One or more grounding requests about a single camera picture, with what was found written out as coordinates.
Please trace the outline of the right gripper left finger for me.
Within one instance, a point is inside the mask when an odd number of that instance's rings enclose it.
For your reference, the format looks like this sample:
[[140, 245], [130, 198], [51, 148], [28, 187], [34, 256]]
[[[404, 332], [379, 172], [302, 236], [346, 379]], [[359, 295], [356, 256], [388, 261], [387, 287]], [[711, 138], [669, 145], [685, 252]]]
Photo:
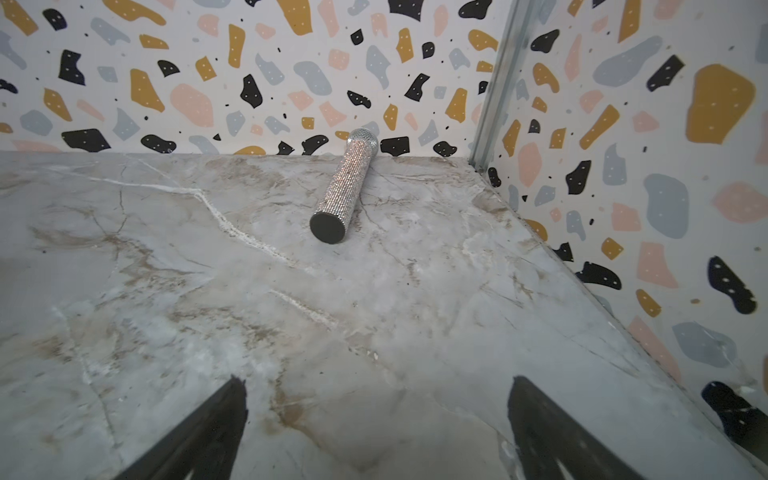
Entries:
[[231, 377], [119, 479], [228, 479], [248, 417], [245, 382]]

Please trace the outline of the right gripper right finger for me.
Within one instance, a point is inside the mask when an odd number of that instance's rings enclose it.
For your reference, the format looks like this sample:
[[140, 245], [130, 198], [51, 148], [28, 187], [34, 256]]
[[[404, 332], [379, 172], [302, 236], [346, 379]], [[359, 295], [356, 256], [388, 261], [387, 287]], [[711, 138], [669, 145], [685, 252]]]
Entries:
[[527, 479], [641, 477], [524, 376], [513, 379], [507, 413]]

